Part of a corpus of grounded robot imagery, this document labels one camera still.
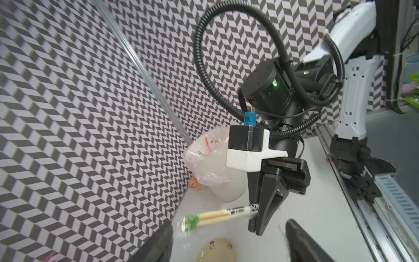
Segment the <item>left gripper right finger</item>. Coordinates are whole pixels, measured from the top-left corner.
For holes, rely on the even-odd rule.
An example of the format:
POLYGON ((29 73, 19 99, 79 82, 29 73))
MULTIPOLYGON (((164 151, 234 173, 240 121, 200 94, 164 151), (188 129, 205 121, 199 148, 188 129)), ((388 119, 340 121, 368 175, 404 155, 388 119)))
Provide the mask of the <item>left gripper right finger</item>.
POLYGON ((287 221, 285 235, 291 262, 334 262, 294 219, 287 221))

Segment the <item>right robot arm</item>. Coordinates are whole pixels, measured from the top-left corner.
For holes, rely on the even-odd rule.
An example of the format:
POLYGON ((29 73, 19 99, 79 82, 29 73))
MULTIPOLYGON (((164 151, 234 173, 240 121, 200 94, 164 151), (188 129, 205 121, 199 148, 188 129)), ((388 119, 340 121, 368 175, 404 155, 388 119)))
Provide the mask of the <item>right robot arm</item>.
POLYGON ((248 229, 262 235, 290 192, 305 194, 311 177, 297 156, 301 132, 313 126, 321 111, 338 99, 342 107, 330 155, 349 188, 351 199, 374 203, 382 196, 375 183, 367 145, 366 106, 375 71, 388 52, 397 5, 367 1, 337 12, 332 28, 303 60, 293 65, 279 31, 258 8, 245 1, 222 1, 200 18, 193 41, 196 71, 209 94, 240 121, 229 132, 227 166, 247 174, 249 201, 259 207, 248 229), (240 106, 223 97, 204 64, 206 27, 227 12, 240 12, 260 22, 278 56, 259 63, 238 90, 240 106))

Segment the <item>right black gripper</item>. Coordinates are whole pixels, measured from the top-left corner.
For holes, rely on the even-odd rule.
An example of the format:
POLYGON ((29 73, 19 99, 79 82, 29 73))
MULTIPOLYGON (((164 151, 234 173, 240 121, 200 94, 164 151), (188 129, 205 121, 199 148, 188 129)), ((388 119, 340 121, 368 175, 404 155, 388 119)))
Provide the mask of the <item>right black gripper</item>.
POLYGON ((289 191, 305 195, 311 183, 308 164, 301 158, 264 159, 260 172, 249 172, 249 204, 259 204, 258 214, 249 220, 248 230, 262 236, 272 216, 287 198, 289 191))

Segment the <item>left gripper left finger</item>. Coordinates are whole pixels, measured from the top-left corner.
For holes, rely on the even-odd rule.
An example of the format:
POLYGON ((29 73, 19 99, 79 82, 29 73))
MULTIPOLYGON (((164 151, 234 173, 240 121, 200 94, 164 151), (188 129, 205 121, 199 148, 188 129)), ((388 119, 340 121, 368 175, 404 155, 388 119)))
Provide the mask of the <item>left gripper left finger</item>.
POLYGON ((169 262, 171 258, 172 247, 172 221, 166 220, 128 261, 169 262))

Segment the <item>chopsticks panda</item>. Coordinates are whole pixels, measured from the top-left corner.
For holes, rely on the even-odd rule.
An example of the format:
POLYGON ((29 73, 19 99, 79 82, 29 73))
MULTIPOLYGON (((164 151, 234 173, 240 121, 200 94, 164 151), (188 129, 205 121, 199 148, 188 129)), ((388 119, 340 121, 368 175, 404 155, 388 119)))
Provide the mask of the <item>chopsticks panda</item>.
POLYGON ((253 218, 258 214, 258 212, 259 205, 252 204, 188 215, 172 223, 173 233, 177 238, 184 238, 201 228, 229 222, 239 218, 253 218))

